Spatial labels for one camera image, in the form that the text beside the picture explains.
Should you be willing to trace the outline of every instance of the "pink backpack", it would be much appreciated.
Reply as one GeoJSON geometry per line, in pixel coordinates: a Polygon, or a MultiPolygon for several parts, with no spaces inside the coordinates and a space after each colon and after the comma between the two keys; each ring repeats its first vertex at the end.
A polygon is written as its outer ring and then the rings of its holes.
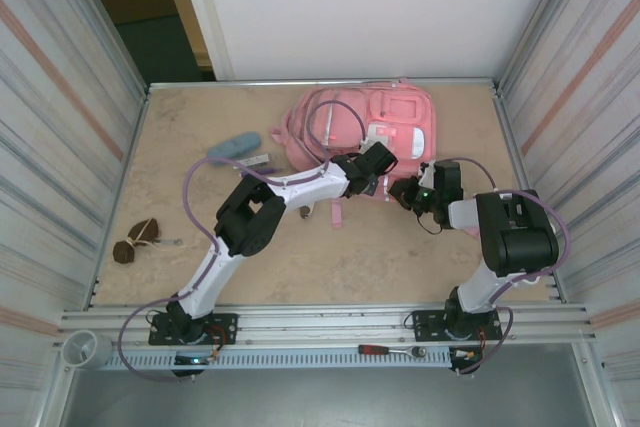
{"type": "MultiPolygon", "coordinates": [[[[364,123],[368,140],[382,142],[397,157],[398,165],[380,179],[375,198],[391,200],[387,190],[393,181],[418,174],[421,162],[435,159],[436,119],[429,95],[407,83],[376,82],[313,89],[285,114],[280,127],[271,129],[272,137],[284,145],[297,170],[321,164],[322,151],[309,139],[306,123],[314,106],[326,100],[353,108],[364,123]]],[[[311,131],[331,156],[360,150],[360,123],[341,105],[320,107],[311,131]]]]}

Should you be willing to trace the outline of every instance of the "black bracket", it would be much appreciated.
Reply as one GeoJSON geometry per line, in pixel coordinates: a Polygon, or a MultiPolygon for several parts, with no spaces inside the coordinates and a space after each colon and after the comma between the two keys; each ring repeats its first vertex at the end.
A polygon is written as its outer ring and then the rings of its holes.
{"type": "Polygon", "coordinates": [[[271,241],[286,206],[284,199],[261,180],[244,177],[216,213],[214,230],[229,248],[229,255],[250,257],[271,241]],[[251,204],[260,205],[254,211],[251,204]]]}
{"type": "MultiPolygon", "coordinates": [[[[525,192],[537,197],[535,190],[525,192]]],[[[556,239],[547,214],[535,202],[514,195],[476,195],[482,257],[498,277],[539,272],[558,260],[556,239]]]]}
{"type": "Polygon", "coordinates": [[[216,314],[211,313],[195,321],[199,324],[202,334],[192,342],[185,342],[180,335],[175,323],[171,322],[168,313],[158,313],[151,319],[149,329],[149,345],[220,345],[220,331],[212,329],[213,336],[207,333],[207,327],[216,326],[224,330],[225,345],[236,343],[238,333],[238,314],[216,314]]]}
{"type": "Polygon", "coordinates": [[[348,199],[359,194],[373,195],[378,186],[378,177],[389,173],[398,159],[384,145],[376,142],[364,154],[336,155],[331,162],[344,171],[349,181],[343,194],[348,199]]]}
{"type": "Polygon", "coordinates": [[[473,323],[464,329],[451,325],[449,313],[445,310],[416,310],[411,313],[413,333],[417,342],[480,341],[480,330],[484,330],[486,340],[500,340],[502,328],[498,313],[493,310],[486,314],[473,314],[473,323]]]}
{"type": "MultiPolygon", "coordinates": [[[[433,213],[433,220],[443,229],[451,229],[449,205],[462,200],[464,191],[460,177],[460,164],[449,160],[439,160],[434,165],[433,189],[420,186],[415,175],[408,179],[396,180],[389,194],[405,210],[412,210],[418,217],[433,213]]],[[[422,163],[426,169],[429,164],[422,163]]]]}

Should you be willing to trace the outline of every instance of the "corrugated metal panel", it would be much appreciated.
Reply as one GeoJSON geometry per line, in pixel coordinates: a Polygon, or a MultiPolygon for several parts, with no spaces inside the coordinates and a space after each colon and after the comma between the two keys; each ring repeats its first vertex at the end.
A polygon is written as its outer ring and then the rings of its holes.
{"type": "Polygon", "coordinates": [[[568,222],[584,302],[629,423],[640,418],[640,0],[561,0],[502,79],[531,183],[568,222]]]}
{"type": "MultiPolygon", "coordinates": [[[[191,370],[193,366],[176,366],[174,359],[178,351],[125,352],[127,360],[138,370],[191,370]]],[[[201,354],[185,352],[188,357],[208,357],[211,351],[201,354]]],[[[451,367],[448,347],[427,347],[423,359],[413,359],[404,354],[360,355],[355,349],[265,349],[222,350],[218,359],[199,368],[224,369],[323,369],[341,367],[451,367]]],[[[103,370],[126,370],[117,352],[102,368],[103,370]]]]}
{"type": "Polygon", "coordinates": [[[91,0],[0,0],[0,423],[34,421],[145,97],[91,0]]]}

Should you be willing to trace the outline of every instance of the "pink strap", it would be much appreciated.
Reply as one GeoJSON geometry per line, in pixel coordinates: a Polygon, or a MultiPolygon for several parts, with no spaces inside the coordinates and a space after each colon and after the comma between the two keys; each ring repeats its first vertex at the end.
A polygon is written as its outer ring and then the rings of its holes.
{"type": "Polygon", "coordinates": [[[464,229],[464,231],[467,234],[469,234],[471,237],[475,237],[476,239],[480,240],[480,229],[479,228],[464,229]]]}
{"type": "Polygon", "coordinates": [[[271,138],[279,144],[282,144],[284,142],[284,140],[282,139],[282,132],[278,127],[271,127],[269,129],[269,133],[271,134],[271,138]]]}
{"type": "Polygon", "coordinates": [[[331,225],[334,229],[342,228],[342,205],[340,199],[331,200],[331,225]]]}

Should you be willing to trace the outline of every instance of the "red screwdriver handle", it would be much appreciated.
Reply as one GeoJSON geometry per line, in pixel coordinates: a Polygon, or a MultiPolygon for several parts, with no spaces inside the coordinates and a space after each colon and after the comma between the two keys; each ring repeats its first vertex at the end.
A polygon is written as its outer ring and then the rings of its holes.
{"type": "Polygon", "coordinates": [[[363,355],[388,355],[389,347],[382,345],[359,345],[358,353],[363,355]]]}

